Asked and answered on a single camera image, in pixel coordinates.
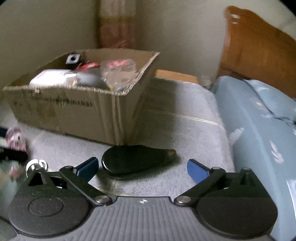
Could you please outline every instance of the red object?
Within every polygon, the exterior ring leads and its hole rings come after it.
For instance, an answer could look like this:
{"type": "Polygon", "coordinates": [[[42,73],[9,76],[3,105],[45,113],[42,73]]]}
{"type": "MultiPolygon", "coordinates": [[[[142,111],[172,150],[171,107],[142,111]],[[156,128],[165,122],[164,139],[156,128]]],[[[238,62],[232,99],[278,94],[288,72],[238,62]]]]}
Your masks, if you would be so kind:
{"type": "Polygon", "coordinates": [[[86,69],[90,69],[90,68],[94,68],[94,67],[99,67],[100,65],[96,62],[90,62],[90,63],[86,63],[86,64],[79,64],[76,68],[76,70],[86,70],[86,69]]]}

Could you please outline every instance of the wall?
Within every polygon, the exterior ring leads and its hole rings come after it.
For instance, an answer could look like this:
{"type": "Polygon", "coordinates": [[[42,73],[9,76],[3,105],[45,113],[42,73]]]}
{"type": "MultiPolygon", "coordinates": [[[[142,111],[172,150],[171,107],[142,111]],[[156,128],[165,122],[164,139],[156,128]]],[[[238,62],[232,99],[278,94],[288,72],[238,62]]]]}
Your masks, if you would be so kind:
{"type": "Polygon", "coordinates": [[[228,5],[249,9],[296,38],[296,17],[278,0],[138,0],[138,48],[159,51],[160,68],[215,78],[228,5]]]}
{"type": "Polygon", "coordinates": [[[96,2],[6,0],[0,6],[0,89],[65,52],[95,48],[96,2]]]}

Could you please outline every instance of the wooden headboard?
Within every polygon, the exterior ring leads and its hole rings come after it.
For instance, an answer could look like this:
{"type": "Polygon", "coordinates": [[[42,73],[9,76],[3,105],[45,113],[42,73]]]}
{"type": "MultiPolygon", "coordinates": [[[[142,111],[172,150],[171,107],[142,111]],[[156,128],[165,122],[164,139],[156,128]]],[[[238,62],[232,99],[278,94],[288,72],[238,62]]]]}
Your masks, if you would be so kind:
{"type": "Polygon", "coordinates": [[[296,40],[250,10],[228,6],[218,77],[256,79],[296,98],[296,40]]]}

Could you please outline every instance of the blue pillow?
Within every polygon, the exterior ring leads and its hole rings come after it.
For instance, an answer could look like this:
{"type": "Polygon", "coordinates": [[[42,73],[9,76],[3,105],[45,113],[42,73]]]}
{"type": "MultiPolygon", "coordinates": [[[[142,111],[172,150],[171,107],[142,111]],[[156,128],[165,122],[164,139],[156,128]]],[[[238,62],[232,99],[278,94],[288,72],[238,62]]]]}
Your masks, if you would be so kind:
{"type": "Polygon", "coordinates": [[[294,121],[296,118],[296,101],[278,89],[259,80],[245,80],[258,94],[266,107],[278,118],[294,121]]]}

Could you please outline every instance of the mattress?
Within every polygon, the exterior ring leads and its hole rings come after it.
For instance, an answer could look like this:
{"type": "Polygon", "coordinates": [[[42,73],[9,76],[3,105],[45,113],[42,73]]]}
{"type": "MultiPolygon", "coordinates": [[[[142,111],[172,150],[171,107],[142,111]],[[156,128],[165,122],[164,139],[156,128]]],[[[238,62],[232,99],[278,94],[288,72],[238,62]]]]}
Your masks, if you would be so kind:
{"type": "Polygon", "coordinates": [[[236,171],[250,167],[278,207],[275,240],[296,236],[296,130],[276,119],[244,81],[222,76],[213,87],[236,171]]]}

